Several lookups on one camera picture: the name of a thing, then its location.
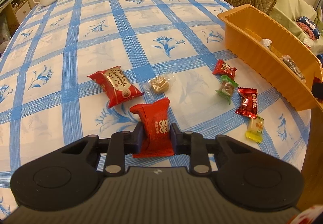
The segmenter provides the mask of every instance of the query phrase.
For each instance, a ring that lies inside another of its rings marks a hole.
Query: red candy wrapper
[[[256,118],[257,117],[257,89],[251,88],[238,88],[241,95],[241,105],[235,111],[237,114]]]
[[[235,78],[235,71],[237,68],[231,68],[229,65],[227,65],[224,60],[218,60],[216,63],[215,69],[212,72],[212,74],[221,74],[221,75],[227,75],[232,80]]]
[[[139,115],[147,136],[140,154],[133,154],[133,157],[174,155],[167,119],[169,103],[168,98],[163,98],[153,104],[138,104],[130,108],[130,112]]]
[[[144,94],[129,82],[121,71],[120,66],[98,71],[88,77],[98,83],[109,97],[108,108]]]

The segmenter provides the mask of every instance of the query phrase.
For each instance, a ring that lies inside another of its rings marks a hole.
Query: plastic tray
[[[264,77],[298,111],[323,106],[311,93],[314,77],[322,79],[319,59],[292,33],[255,7],[245,4],[218,14],[225,23],[225,46]],[[260,44],[272,41],[270,51]],[[306,79],[290,70],[279,57],[289,55]]]

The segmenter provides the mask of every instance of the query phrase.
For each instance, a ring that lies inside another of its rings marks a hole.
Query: ribbed gray panel
[[[156,169],[131,167],[124,176],[107,178],[93,197],[70,209],[38,212],[20,207],[4,224],[286,224],[299,213],[295,208],[248,211],[186,168],[159,168],[159,174]]]

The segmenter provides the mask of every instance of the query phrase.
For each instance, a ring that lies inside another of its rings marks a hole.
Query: plaid tablecloth
[[[21,165],[89,134],[133,130],[139,97],[108,109],[108,98],[87,75],[120,65],[143,90],[156,75],[176,81],[161,95],[171,101],[169,122],[205,138],[227,134],[301,169],[310,111],[297,112],[269,83],[224,47],[223,0],[57,0],[36,6],[0,61],[0,218],[16,208],[10,177]],[[219,97],[218,59],[236,67],[241,87],[258,89],[264,140],[244,133],[248,119]],[[216,165],[210,156],[213,170]],[[187,166],[188,156],[133,159],[127,165]],[[102,156],[99,167],[104,163]]]

